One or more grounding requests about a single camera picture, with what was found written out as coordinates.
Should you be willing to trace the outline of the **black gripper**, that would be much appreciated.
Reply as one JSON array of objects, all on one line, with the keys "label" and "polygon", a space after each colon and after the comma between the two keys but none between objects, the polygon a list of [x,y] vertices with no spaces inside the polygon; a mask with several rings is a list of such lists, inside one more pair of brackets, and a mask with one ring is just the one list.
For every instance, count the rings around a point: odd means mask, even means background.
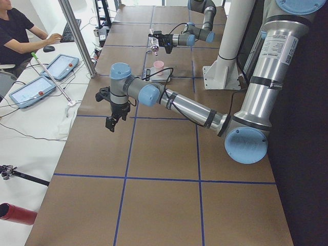
[{"label": "black gripper", "polygon": [[162,31],[154,31],[153,36],[158,36],[158,42],[152,44],[153,48],[159,47],[172,47],[173,46],[173,35],[162,34]]},{"label": "black gripper", "polygon": [[126,102],[124,104],[116,104],[111,102],[111,116],[106,117],[105,127],[111,132],[115,131],[117,122],[122,119],[127,120],[128,113],[130,112],[130,104]]}]

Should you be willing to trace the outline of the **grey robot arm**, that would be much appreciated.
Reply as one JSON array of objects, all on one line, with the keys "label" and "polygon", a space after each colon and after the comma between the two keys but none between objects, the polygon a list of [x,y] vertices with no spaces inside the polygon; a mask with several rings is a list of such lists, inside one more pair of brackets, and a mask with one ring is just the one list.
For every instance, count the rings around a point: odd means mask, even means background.
[{"label": "grey robot arm", "polygon": [[[267,136],[271,130],[270,114],[275,100],[283,87],[283,80],[299,39],[308,33],[316,12],[327,1],[264,1],[263,21],[258,33],[257,44],[262,44],[255,69],[250,78],[241,109],[231,115],[221,114],[197,103],[165,85],[150,83],[131,72],[126,63],[111,66],[111,85],[99,90],[101,97],[110,102],[112,114],[106,118],[106,128],[114,132],[120,119],[126,120],[130,112],[129,97],[146,106],[155,103],[175,111],[192,123],[211,129],[224,136],[224,147],[236,162],[253,164],[264,158],[268,149]],[[237,58],[241,41],[251,16],[255,1],[232,1],[222,36],[217,60],[203,67],[204,87],[207,90],[236,89],[233,71],[237,71]],[[212,1],[188,1],[188,9],[203,13],[202,28],[186,24],[183,34],[149,34],[158,39],[159,46],[170,53],[175,46],[192,46],[195,39],[211,42],[216,7]]]},{"label": "grey robot arm", "polygon": [[214,41],[213,23],[217,9],[213,1],[188,1],[187,7],[190,11],[203,15],[202,24],[194,22],[180,23],[176,26],[183,26],[183,30],[180,33],[175,32],[176,28],[173,28],[169,33],[150,29],[148,38],[154,51],[158,51],[162,47],[167,54],[170,54],[172,49],[178,46],[191,47],[197,41],[206,43]]}]

